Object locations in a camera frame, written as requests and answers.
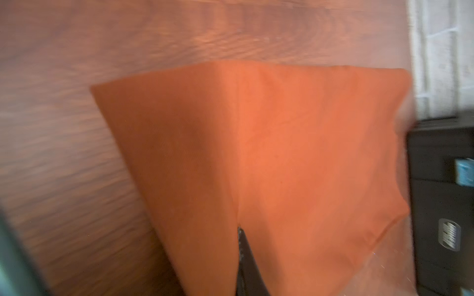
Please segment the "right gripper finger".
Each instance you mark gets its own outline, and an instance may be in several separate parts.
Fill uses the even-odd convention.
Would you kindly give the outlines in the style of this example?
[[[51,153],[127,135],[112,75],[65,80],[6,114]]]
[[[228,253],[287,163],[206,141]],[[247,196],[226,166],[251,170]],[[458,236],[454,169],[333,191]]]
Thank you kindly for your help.
[[[239,267],[236,296],[270,296],[242,228],[238,228],[238,245]]]

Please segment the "orange skirt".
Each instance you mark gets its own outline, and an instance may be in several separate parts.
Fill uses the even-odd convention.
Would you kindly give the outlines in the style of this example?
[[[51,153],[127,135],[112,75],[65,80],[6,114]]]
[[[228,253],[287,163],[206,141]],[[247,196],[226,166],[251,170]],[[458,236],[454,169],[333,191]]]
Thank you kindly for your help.
[[[91,92],[189,296],[232,296],[238,229],[273,296],[335,296],[409,208],[404,69],[218,61]]]

